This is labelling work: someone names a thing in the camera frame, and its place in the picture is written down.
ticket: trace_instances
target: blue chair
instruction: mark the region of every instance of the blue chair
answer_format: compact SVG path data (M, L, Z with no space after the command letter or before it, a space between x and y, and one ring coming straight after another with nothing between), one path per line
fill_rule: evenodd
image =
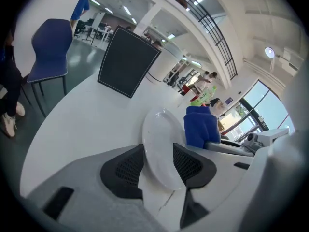
M46 20L32 37L36 61L27 82L31 83L35 99L44 117L46 117L46 114L34 84L39 84L41 93L44 96L41 82L62 77L64 95L67 94L65 79L65 75L68 73L67 52L72 40L73 33L70 22L64 19Z

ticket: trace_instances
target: hair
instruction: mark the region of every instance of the hair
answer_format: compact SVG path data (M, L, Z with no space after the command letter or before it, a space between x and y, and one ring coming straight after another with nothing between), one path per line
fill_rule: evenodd
M214 78L217 78L218 73L217 73L217 72L213 72L213 73L211 73L211 75L212 75Z
M153 44L156 44L156 45L158 45L158 46L162 47L162 44L161 44L161 42L160 42L160 41L155 41Z

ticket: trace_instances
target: crack on table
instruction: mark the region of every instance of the crack on table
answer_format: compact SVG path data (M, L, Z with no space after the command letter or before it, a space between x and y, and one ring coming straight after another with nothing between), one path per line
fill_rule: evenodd
M170 195L170 197L168 198L168 200L166 200L166 202L164 203L164 205L162 205L162 206L159 208L159 211L158 211L157 216L159 215L161 209L162 209L163 207L165 207L165 206L168 204L169 200L171 199L171 197L173 196L174 193L175 193L175 191L172 192L172 194Z

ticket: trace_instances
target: ceiling light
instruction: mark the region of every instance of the ceiling light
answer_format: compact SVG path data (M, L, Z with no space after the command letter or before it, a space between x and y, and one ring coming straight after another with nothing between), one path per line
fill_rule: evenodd
M126 6L124 6L124 9L125 9L125 11L127 12L128 15L132 15L130 10Z
M275 52L273 49L271 49L270 47L266 47L265 48L265 54L267 55L267 57L269 58L274 58L275 57Z
M193 4L194 5L198 5L200 2L202 2L202 1L204 1L204 0L196 0Z
M109 13L112 13L113 14L113 12L109 9L109 8L105 8Z
M175 38L174 34L171 34L170 36L168 36L168 39L171 40L172 38Z
M195 62L195 61L191 61L191 63L193 63L193 64L195 64L195 65L197 65L197 66L202 66L200 63L198 63L198 62Z
M100 3L98 3L98 2L95 1L95 0L90 0L90 1L94 2L94 3L97 4L97 5L101 5Z

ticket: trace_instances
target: large glass window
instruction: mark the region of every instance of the large glass window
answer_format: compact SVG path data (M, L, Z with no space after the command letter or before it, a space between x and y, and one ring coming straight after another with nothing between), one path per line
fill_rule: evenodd
M295 131L280 99L259 81L219 122L221 133L233 141L243 140L251 131L276 128L288 128L290 133Z

